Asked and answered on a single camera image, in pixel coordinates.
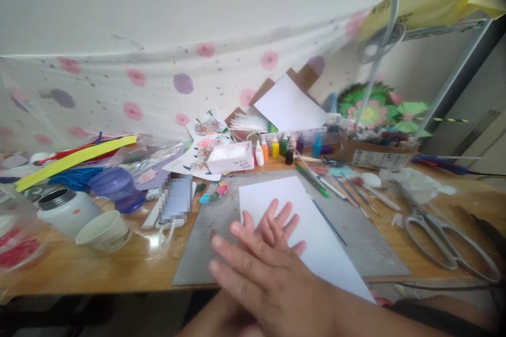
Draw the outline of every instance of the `gray cutting mat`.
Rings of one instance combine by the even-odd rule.
[[[229,190],[220,202],[203,204],[200,208],[172,284],[215,283],[208,270],[209,261],[216,256],[210,241],[219,234],[226,240],[237,243],[229,233],[229,226],[234,220],[240,221],[239,187],[289,176],[299,177],[307,192],[339,231],[348,245],[343,248],[362,277],[410,274],[376,227],[358,208],[342,201],[332,192],[329,199],[324,198],[296,170],[284,170],[229,177]]]

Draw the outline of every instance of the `white paint bottle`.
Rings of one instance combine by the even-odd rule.
[[[260,141],[258,140],[257,140],[257,147],[255,148],[255,158],[257,159],[258,166],[264,165],[264,151],[262,150],[262,147],[260,146]]]
[[[103,212],[84,192],[62,189],[43,196],[37,217],[58,232],[75,240],[81,229]]]

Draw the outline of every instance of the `bundle of straws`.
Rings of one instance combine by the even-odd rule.
[[[236,113],[236,118],[230,120],[230,128],[233,130],[242,130],[246,132],[266,133],[269,131],[269,122],[257,116],[248,116],[242,113]]]

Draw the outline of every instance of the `small white box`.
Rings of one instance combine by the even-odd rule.
[[[207,167],[211,174],[253,170],[255,160],[251,141],[216,146],[207,159]]]

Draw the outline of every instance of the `yellow paper strip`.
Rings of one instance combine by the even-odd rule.
[[[84,161],[89,159],[98,157],[102,154],[108,153],[110,151],[116,150],[125,145],[133,144],[137,141],[137,136],[127,136],[120,138],[119,140],[112,140],[101,143],[99,145],[90,146],[86,149],[79,150],[74,154],[66,156],[56,162],[51,163],[49,166],[46,166],[40,171],[29,175],[27,177],[21,178],[18,180],[16,184],[16,189],[21,192],[25,189],[37,184],[44,179],[47,179],[53,175],[61,173],[67,169],[70,169],[73,166],[76,166]]]

